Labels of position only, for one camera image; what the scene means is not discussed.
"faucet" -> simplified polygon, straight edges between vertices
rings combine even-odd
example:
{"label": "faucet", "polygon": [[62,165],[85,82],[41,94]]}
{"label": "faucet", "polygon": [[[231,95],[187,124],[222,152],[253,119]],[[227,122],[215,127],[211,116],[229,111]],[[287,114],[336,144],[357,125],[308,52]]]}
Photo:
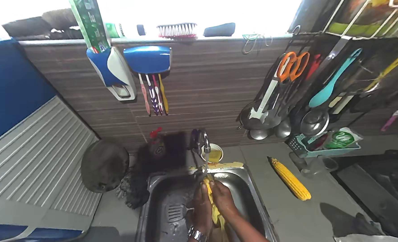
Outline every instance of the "faucet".
{"label": "faucet", "polygon": [[200,156],[202,153],[201,143],[203,143],[203,151],[206,154],[211,152],[211,146],[209,145],[208,134],[205,129],[197,130],[193,129],[191,133],[191,145],[192,149]]}

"wristwatch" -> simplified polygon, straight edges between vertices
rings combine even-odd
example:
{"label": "wristwatch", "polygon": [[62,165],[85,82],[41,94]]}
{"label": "wristwatch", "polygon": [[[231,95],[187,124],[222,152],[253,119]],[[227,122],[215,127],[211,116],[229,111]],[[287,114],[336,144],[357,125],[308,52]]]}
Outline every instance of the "wristwatch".
{"label": "wristwatch", "polygon": [[197,231],[193,226],[189,228],[188,238],[192,237],[196,239],[198,242],[206,242],[206,235],[202,234],[201,232]]}

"scissors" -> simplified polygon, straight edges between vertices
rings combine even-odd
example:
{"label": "scissors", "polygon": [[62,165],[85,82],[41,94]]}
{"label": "scissors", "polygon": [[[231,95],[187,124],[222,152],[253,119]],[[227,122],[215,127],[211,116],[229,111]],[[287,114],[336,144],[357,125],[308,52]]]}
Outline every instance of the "scissors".
{"label": "scissors", "polygon": [[286,95],[292,89],[294,80],[297,79],[307,67],[308,61],[310,60],[310,53],[304,52],[299,56],[295,52],[288,52],[281,60],[278,65],[276,76],[279,79],[279,91],[276,97],[275,105],[279,102],[278,109],[275,115],[277,115],[281,104],[288,101]]}

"toothpaste dispenser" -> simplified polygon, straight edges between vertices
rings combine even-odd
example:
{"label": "toothpaste dispenser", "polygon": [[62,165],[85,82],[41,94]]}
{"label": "toothpaste dispenser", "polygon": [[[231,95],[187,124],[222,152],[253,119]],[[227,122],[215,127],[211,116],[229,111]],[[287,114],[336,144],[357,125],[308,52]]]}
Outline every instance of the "toothpaste dispenser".
{"label": "toothpaste dispenser", "polygon": [[87,57],[108,90],[117,100],[136,98],[136,87],[122,53],[111,47],[101,53],[87,49]]}
{"label": "toothpaste dispenser", "polygon": [[137,73],[162,73],[171,69],[171,48],[164,46],[139,46],[125,49],[124,57]]}

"sink basin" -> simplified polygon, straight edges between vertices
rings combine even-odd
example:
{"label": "sink basin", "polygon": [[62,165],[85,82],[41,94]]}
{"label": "sink basin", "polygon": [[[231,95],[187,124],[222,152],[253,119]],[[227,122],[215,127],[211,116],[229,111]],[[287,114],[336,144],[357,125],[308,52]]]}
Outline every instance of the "sink basin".
{"label": "sink basin", "polygon": [[[244,165],[210,169],[209,173],[229,187],[240,214],[269,241],[277,242],[273,225],[248,168]],[[151,175],[148,178],[150,198],[140,213],[136,242],[186,241],[191,225],[190,212],[179,221],[169,222],[166,209],[174,204],[192,207],[191,200],[201,178],[196,177],[195,170]],[[230,226],[227,233],[231,241],[239,241]]]}

